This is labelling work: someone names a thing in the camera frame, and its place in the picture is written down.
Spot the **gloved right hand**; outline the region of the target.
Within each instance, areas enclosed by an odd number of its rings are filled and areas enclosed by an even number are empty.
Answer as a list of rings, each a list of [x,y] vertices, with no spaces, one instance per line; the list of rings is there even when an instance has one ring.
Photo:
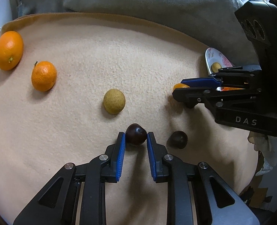
[[[277,137],[249,132],[247,139],[254,145],[254,150],[263,155],[263,166],[255,175],[261,176],[272,171],[277,165]]]

